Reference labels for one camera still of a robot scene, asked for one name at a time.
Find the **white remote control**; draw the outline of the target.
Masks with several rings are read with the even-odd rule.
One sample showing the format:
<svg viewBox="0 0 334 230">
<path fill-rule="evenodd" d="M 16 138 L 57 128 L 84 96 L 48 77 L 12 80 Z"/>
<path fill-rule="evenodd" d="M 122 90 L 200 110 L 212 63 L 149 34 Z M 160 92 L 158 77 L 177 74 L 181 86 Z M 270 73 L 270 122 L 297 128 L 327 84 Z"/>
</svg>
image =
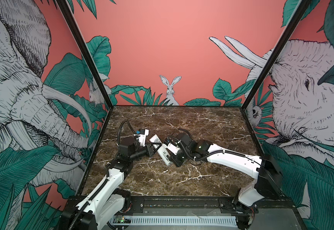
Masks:
<svg viewBox="0 0 334 230">
<path fill-rule="evenodd" d="M 153 142 L 158 142 L 158 143 L 162 143 L 162 146 L 160 147 L 160 149 L 157 151 L 157 153 L 159 154 L 159 156 L 162 158 L 163 162 L 165 163 L 166 166 L 170 166 L 172 164 L 172 162 L 169 160 L 170 154 L 168 152 L 167 149 L 165 149 L 165 147 L 163 146 L 163 142 L 160 140 L 160 138 L 158 137 L 157 134 L 155 134 L 154 136 L 152 136 L 149 141 L 151 142 L 151 144 Z"/>
</svg>

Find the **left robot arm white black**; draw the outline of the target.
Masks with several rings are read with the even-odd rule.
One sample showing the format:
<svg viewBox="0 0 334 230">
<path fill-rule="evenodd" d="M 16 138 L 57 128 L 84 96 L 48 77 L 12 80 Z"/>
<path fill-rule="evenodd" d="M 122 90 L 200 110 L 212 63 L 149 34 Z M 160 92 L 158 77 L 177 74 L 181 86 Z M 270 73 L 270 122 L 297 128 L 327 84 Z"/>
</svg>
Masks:
<svg viewBox="0 0 334 230">
<path fill-rule="evenodd" d="M 57 230 L 101 230 L 118 212 L 131 206 L 130 193 L 118 189 L 133 168 L 133 162 L 152 157 L 163 144 L 140 143 L 138 136 L 121 140 L 118 152 L 107 168 L 101 182 L 76 205 L 67 204 L 56 227 Z"/>
</svg>

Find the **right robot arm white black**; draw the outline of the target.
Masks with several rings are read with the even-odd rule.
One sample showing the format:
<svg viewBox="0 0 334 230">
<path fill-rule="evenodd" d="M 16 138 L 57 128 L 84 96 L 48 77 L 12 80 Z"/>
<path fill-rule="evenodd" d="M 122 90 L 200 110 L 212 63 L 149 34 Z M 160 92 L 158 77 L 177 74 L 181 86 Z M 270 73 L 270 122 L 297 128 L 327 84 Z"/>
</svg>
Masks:
<svg viewBox="0 0 334 230">
<path fill-rule="evenodd" d="M 241 188 L 233 203 L 251 207 L 255 202 L 282 197 L 282 171 L 274 157 L 247 155 L 223 148 L 208 140 L 194 141 L 189 134 L 168 136 L 162 146 L 171 152 L 169 160 L 180 167 L 186 160 L 208 162 L 232 168 L 250 176 L 253 181 Z"/>
</svg>

